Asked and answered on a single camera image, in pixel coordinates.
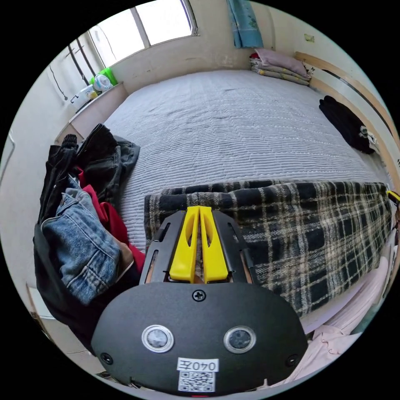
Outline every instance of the pillow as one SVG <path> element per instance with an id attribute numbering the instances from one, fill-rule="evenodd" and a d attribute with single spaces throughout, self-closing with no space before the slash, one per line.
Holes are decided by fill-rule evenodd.
<path id="1" fill-rule="evenodd" d="M 296 60 L 288 55 L 277 53 L 273 50 L 255 49 L 256 53 L 262 61 L 264 66 L 283 67 L 295 72 L 305 78 L 308 77 L 307 71 L 301 61 Z"/>

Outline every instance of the white container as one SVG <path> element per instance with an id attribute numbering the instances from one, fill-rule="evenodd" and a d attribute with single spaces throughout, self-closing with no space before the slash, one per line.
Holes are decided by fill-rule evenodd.
<path id="1" fill-rule="evenodd" d="M 93 89 L 93 85 L 89 85 L 80 90 L 70 101 L 76 110 L 82 108 L 89 100 L 97 97 L 97 93 Z"/>

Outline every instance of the qr code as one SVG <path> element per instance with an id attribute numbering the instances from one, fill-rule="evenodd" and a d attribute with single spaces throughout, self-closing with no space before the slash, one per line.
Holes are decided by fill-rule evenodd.
<path id="1" fill-rule="evenodd" d="M 179 372 L 179 387 L 182 392 L 214 392 L 215 372 Z"/>

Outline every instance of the robot sensor eye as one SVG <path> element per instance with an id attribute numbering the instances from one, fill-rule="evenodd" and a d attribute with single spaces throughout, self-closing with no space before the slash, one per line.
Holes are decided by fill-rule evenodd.
<path id="1" fill-rule="evenodd" d="M 226 332 L 224 336 L 225 348 L 231 353 L 246 353 L 255 345 L 255 333 L 246 326 L 236 326 Z"/>
<path id="2" fill-rule="evenodd" d="M 165 326 L 151 325 L 143 331 L 142 343 L 150 351 L 165 353 L 174 345 L 174 336 Z"/>

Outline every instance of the window frame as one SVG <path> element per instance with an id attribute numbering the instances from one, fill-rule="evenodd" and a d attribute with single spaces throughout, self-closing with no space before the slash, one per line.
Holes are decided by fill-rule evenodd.
<path id="1" fill-rule="evenodd" d="M 154 44 L 154 45 L 151 45 L 151 44 L 150 44 L 150 41 L 149 41 L 149 38 L 148 38 L 148 36 L 147 36 L 145 27 L 143 26 L 142 20 L 141 20 L 141 18 L 140 18 L 140 16 L 139 16 L 138 11 L 136 10 L 136 7 L 132 7 L 132 8 L 130 9 L 130 12 L 132 13 L 132 16 L 133 16 L 133 19 L 134 19 L 134 21 L 135 21 L 137 30 L 139 31 L 140 38 L 141 38 L 142 41 L 143 41 L 144 49 L 141 49 L 141 50 L 139 50 L 139 51 L 137 51 L 137 52 L 135 52 L 135 53 L 132 53 L 131 55 L 129 55 L 129 56 L 123 58 L 122 60 L 126 60 L 128 57 L 131 57 L 131 56 L 134 55 L 134 54 L 138 54 L 138 53 L 140 53 L 141 51 L 147 50 L 147 49 L 149 49 L 150 47 L 158 46 L 158 45 L 161 45 L 161 44 L 167 43 L 167 42 L 172 42 L 173 40 L 183 39 L 183 38 L 187 38 L 187 37 L 190 38 L 190 37 L 192 37 L 192 36 L 199 36 L 199 34 L 198 34 L 198 26 L 197 26 L 197 22 L 196 22 L 196 17 L 195 17 L 195 15 L 194 15 L 192 6 L 191 6 L 191 4 L 190 4 L 190 0 L 180 0 L 180 2 L 181 2 L 181 4 L 182 4 L 183 10 L 184 10 L 184 12 L 185 12 L 185 14 L 186 14 L 187 22 L 189 23 L 189 26 L 190 26 L 190 29 L 191 29 L 191 34 L 188 35 L 188 36 L 181 36 L 181 37 L 178 37 L 178 38 L 175 37 L 174 39 L 169 39 L 169 40 L 166 40 L 166 41 L 164 41 L 164 42 L 160 42 L 160 43 L 156 43 L 156 44 Z M 92 47 L 95 49 L 95 52 L 96 52 L 96 55 L 97 55 L 98 58 L 99 58 L 99 61 L 101 61 L 101 64 L 102 64 L 103 68 L 105 68 L 105 63 L 104 63 L 104 61 L 103 61 L 103 59 L 102 59 L 102 57 L 101 57 L 101 54 L 100 54 L 99 51 L 97 50 L 96 44 L 95 44 L 95 42 L 94 42 L 94 40 L 93 40 L 93 38 L 92 38 L 92 35 L 91 35 L 90 31 L 87 31 L 87 36 L 90 38 L 90 42 L 91 42 L 91 44 L 92 44 Z M 113 65 L 120 63 L 122 60 L 116 61 Z"/>

